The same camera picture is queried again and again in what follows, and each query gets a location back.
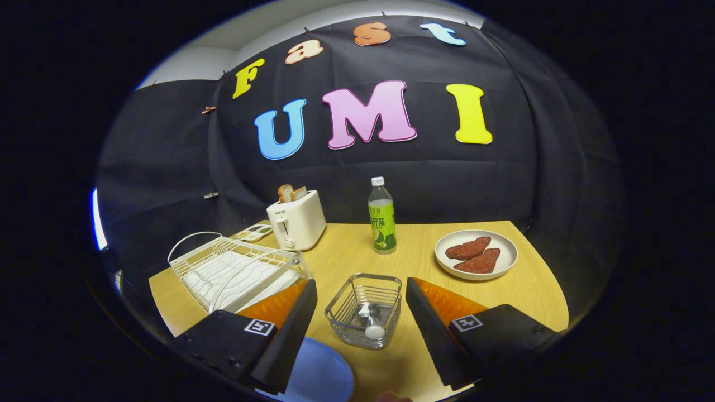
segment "white dish rack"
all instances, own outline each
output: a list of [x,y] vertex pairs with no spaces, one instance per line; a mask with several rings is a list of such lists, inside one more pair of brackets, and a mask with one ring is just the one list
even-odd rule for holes
[[[184,240],[205,233],[219,237],[171,260],[172,253]],[[184,237],[169,252],[167,261],[186,290],[209,314],[215,310],[235,313],[300,278],[312,278],[300,251],[276,250],[216,232]]]

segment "wire rack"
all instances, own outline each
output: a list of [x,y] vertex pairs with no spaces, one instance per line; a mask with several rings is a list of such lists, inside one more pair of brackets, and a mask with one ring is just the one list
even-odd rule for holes
[[[355,274],[328,303],[325,317],[343,342],[366,349],[382,349],[392,339],[400,317],[401,288],[402,281],[393,276]],[[385,329],[380,339],[369,339],[365,334],[365,319],[359,312],[366,303],[379,311],[375,318]]]
[[[171,260],[176,247],[203,233],[214,240]],[[276,250],[198,232],[181,239],[167,257],[186,290],[207,313],[237,312],[268,295],[287,288],[299,278],[310,278],[300,251]]]

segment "plastic bottle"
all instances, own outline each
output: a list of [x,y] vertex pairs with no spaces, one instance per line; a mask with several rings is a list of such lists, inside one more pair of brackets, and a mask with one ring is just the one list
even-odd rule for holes
[[368,198],[373,226],[373,248],[377,254],[390,254],[397,247],[395,239],[395,204],[385,189],[385,179],[373,177],[373,192]]

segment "blue object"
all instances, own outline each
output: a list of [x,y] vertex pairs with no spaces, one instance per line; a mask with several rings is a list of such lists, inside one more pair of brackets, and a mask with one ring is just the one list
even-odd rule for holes
[[102,220],[99,219],[99,202],[97,201],[97,188],[92,190],[92,217],[94,218],[94,238],[97,239],[97,249],[103,251],[107,248],[107,239],[104,237]]
[[258,127],[258,147],[264,157],[270,160],[284,159],[300,149],[305,138],[302,113],[305,103],[305,99],[296,99],[293,102],[288,102],[283,107],[283,112],[288,113],[290,138],[282,144],[278,144],[275,141],[275,131],[273,130],[273,119],[276,117],[277,112],[269,110],[256,117],[253,124]]
[[422,29],[429,29],[430,32],[432,32],[432,35],[435,36],[435,38],[449,44],[455,44],[457,46],[464,46],[467,44],[464,39],[459,39],[455,38],[454,36],[450,34],[455,34],[454,29],[450,28],[445,28],[444,26],[441,26],[439,24],[422,24],[420,25],[420,28]]
[[354,388],[352,370],[338,352],[303,338],[285,393],[256,392],[282,402],[347,402]]

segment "letter m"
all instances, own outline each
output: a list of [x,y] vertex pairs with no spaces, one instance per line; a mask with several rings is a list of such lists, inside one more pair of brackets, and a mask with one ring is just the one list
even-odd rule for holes
[[323,102],[330,105],[332,139],[327,143],[331,149],[351,147],[355,138],[347,131],[348,122],[363,142],[373,137],[378,117],[383,128],[378,132],[381,141],[407,141],[417,137],[417,130],[410,126],[405,110],[403,92],[407,84],[402,81],[384,81],[375,85],[367,105],[363,104],[349,89],[338,89],[323,95]]

